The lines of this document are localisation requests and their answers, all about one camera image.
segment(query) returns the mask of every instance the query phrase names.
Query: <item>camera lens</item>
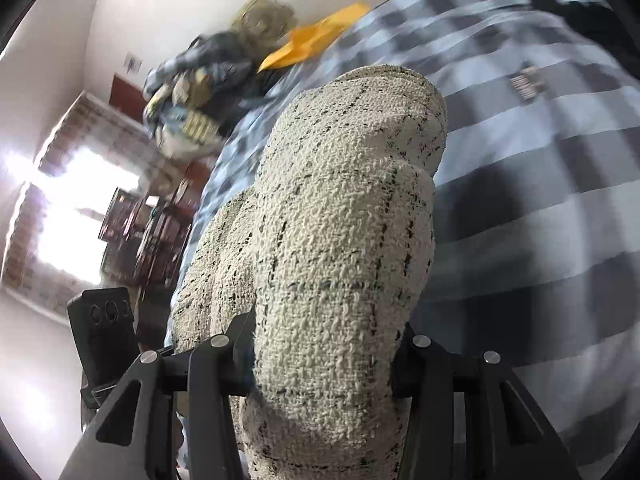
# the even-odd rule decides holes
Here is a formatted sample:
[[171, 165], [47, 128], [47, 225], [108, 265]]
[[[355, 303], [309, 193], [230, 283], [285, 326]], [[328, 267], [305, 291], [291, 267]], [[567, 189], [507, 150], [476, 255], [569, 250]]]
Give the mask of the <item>camera lens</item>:
[[89, 316], [91, 316], [91, 320], [95, 324], [100, 324], [100, 322], [102, 321], [102, 313], [100, 312], [100, 307], [98, 307], [97, 305], [92, 305], [89, 309]]
[[116, 319], [118, 319], [118, 307], [113, 301], [107, 301], [107, 303], [104, 305], [104, 312], [107, 315], [107, 319], [109, 321], [116, 321]]
[[120, 300], [120, 315], [122, 317], [131, 317], [131, 307], [129, 306], [129, 301]]

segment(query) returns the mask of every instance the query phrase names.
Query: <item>metal screw head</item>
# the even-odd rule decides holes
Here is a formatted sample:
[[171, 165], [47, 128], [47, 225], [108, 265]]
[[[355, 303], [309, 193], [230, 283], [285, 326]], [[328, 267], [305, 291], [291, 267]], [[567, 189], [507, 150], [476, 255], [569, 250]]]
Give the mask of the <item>metal screw head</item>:
[[428, 335], [414, 335], [411, 342], [416, 348], [427, 348], [431, 344], [431, 338]]
[[223, 348], [229, 344], [229, 338], [224, 334], [218, 334], [211, 338], [211, 346]]
[[140, 362], [142, 362], [145, 365], [152, 363], [156, 359], [158, 359], [158, 354], [153, 350], [147, 350], [146, 352], [142, 352], [142, 355], [140, 356]]
[[494, 352], [493, 350], [488, 350], [482, 356], [484, 357], [485, 362], [490, 365], [497, 365], [500, 362], [500, 354], [498, 352]]

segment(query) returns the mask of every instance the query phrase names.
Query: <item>white boucle fabric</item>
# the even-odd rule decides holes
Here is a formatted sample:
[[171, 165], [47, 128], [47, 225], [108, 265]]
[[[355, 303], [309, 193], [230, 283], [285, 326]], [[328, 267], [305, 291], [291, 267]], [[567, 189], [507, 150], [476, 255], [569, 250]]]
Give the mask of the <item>white boucle fabric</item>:
[[423, 76], [354, 70], [296, 97], [255, 184], [211, 221], [173, 312], [178, 349], [256, 307], [255, 384], [234, 404], [256, 479], [392, 479], [407, 404], [399, 330], [434, 252], [446, 108]]

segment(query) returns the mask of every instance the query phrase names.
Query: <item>blue plaid fabric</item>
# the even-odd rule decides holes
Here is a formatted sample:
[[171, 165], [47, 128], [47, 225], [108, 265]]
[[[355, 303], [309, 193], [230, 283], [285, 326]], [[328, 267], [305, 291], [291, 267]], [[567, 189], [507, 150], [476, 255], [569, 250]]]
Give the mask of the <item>blue plaid fabric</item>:
[[[297, 94], [368, 64], [416, 70], [446, 98], [449, 136], [412, 325], [450, 351], [498, 351], [583, 477], [600, 478], [640, 419], [640, 84], [529, 4], [389, 0], [292, 67], [226, 143], [181, 277]], [[523, 67], [539, 83], [527, 99], [512, 81]]]

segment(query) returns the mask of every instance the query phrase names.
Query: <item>yellow envelope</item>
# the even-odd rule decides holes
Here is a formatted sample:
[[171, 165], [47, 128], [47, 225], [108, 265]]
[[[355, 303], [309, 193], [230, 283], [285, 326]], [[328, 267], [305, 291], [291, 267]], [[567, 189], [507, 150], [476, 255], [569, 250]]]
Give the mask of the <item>yellow envelope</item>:
[[258, 69], [282, 68], [299, 63], [307, 57], [322, 52], [342, 32], [369, 12], [367, 4], [357, 3], [344, 7], [308, 27], [294, 28], [289, 33], [289, 43], [269, 54]]

